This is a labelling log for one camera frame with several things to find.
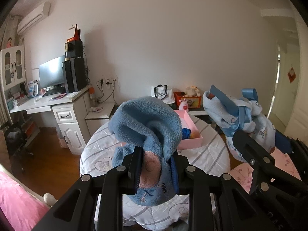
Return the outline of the royal blue knitted toy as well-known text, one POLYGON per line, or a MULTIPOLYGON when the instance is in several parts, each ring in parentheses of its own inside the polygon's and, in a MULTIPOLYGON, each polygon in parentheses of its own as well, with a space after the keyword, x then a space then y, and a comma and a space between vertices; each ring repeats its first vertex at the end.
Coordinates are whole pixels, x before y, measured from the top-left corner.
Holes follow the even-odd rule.
POLYGON ((190 139, 190 135, 191 135, 191 129, 189 128, 182 129, 182 140, 190 139))

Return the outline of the blue fleece elephant pouch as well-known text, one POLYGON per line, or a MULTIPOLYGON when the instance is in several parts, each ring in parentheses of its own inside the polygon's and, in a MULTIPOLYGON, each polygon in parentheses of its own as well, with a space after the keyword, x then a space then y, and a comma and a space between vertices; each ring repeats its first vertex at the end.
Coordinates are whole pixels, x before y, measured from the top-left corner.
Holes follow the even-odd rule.
POLYGON ((171 200, 176 192, 169 160, 182 140, 178 114, 161 100, 146 96, 119 106, 108 124, 109 132, 123 146, 115 149, 112 165, 122 164, 135 147, 144 150, 139 188, 130 199, 144 206, 171 200))

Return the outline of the light blue printed cloth bundle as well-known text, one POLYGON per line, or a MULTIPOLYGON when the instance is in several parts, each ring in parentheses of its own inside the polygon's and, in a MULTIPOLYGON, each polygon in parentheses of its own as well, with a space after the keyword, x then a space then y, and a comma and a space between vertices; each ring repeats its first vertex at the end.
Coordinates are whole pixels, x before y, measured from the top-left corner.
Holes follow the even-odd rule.
POLYGON ((237 131, 247 133, 267 152, 275 149, 276 129, 262 113, 257 91, 253 88, 242 89, 242 98, 227 96, 212 85, 203 94, 203 107, 209 117, 219 126, 226 136, 227 147, 232 156, 244 162, 241 152, 233 144, 237 131))

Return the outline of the pink shallow box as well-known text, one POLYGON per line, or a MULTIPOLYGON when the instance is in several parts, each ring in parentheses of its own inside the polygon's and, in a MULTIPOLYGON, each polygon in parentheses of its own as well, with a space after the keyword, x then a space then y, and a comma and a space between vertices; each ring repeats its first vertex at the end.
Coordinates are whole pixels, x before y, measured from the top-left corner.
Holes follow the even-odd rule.
POLYGON ((121 142, 140 146, 161 157, 172 155, 176 149, 201 146, 201 135, 191 120, 181 117, 185 111, 124 109, 115 118, 113 130, 121 142))

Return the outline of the yellow crocheted toy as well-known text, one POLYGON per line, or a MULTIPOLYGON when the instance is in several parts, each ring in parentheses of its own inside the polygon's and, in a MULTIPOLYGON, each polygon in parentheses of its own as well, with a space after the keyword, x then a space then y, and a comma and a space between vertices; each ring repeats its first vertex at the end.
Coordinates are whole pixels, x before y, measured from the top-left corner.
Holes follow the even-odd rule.
POLYGON ((197 132, 197 131, 192 131, 192 132, 191 132, 191 135, 190 135, 190 138, 191 138, 191 139, 199 138, 199 132, 197 132))

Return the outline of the pink white plush toy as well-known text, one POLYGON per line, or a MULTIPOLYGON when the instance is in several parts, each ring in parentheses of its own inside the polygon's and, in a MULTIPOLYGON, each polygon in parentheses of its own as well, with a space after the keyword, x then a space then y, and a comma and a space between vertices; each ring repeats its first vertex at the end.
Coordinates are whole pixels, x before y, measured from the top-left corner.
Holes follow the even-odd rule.
POLYGON ((180 99, 179 103, 180 103, 180 105, 178 106, 179 110, 184 110, 186 112, 189 111, 189 105, 188 105, 188 102, 187 102, 186 98, 180 99))

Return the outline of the low black white bench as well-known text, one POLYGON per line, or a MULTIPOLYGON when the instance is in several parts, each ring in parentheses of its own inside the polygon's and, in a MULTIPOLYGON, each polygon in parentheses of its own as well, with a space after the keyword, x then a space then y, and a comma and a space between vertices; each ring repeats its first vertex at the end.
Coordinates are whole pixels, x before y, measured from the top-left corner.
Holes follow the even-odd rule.
MULTIPOLYGON (((114 103, 102 103, 100 107, 102 108, 100 112, 90 111, 85 117, 88 130, 91 136, 93 136, 102 125, 104 125, 110 120, 110 118, 118 108, 118 106, 116 106, 114 103)), ((208 124, 211 124, 212 122, 211 118, 208 116, 203 107, 200 107, 198 109, 189 109, 188 114, 195 116, 208 124)))

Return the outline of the white tote bag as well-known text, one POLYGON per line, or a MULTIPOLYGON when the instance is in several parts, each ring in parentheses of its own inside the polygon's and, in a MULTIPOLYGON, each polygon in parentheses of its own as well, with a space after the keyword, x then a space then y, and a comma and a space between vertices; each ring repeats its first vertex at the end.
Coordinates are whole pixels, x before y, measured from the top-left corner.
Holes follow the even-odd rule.
POLYGON ((168 105, 175 103, 173 90, 167 85, 157 85, 156 87, 152 86, 151 96, 163 101, 168 105))

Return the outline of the white desk with drawers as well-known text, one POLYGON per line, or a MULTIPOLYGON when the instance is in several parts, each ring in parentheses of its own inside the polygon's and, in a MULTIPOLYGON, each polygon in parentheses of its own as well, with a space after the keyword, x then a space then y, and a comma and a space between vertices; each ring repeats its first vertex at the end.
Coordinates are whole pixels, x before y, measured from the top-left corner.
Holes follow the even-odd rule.
POLYGON ((90 109, 88 87, 57 100, 53 97, 48 95, 38 101, 28 99, 10 112, 26 111, 27 114, 35 114, 52 111, 71 153, 80 155, 91 137, 85 120, 90 109))

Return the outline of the black computer tower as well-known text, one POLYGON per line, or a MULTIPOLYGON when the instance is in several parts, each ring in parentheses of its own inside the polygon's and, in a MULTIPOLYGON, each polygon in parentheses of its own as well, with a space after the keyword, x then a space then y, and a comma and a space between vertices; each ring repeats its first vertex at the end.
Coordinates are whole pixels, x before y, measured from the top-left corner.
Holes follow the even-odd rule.
POLYGON ((62 62, 64 85, 67 93, 78 92, 87 85, 84 58, 73 58, 62 62))

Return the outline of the pink bedsheet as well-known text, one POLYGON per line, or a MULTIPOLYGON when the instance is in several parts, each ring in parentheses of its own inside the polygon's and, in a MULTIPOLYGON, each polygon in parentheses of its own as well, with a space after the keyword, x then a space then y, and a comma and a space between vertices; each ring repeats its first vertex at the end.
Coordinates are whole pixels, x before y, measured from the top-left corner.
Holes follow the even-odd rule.
POLYGON ((14 230, 32 230, 49 208, 1 172, 1 209, 14 230))

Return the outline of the black office chair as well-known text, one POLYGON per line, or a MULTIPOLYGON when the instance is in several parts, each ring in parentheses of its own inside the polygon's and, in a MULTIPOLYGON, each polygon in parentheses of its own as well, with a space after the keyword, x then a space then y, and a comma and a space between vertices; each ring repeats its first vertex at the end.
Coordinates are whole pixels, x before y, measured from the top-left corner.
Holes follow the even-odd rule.
POLYGON ((1 164, 10 173, 24 171, 21 160, 33 155, 26 147, 28 137, 19 124, 6 122, 1 125, 1 164))

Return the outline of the black computer monitor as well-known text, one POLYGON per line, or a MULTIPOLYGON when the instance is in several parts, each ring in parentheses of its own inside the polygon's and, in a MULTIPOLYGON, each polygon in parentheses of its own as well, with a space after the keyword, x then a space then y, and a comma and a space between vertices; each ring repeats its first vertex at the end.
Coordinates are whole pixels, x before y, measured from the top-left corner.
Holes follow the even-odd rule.
POLYGON ((40 86, 42 89, 64 83, 62 62, 65 56, 49 60, 39 66, 40 86))

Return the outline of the black box on tower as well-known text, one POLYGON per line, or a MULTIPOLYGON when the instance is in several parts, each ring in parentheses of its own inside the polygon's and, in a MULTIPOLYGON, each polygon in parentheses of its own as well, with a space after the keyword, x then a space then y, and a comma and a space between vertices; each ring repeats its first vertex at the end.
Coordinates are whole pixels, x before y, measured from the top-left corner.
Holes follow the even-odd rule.
POLYGON ((66 58, 81 58, 83 57, 82 41, 70 41, 65 43, 66 58))

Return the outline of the white glass-door cabinet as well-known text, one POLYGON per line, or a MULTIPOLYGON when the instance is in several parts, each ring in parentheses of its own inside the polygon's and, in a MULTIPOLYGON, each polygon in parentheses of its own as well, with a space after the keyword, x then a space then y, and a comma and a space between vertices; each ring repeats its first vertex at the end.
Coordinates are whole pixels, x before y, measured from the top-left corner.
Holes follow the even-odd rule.
POLYGON ((1 50, 1 85, 4 91, 26 81, 24 46, 1 50))

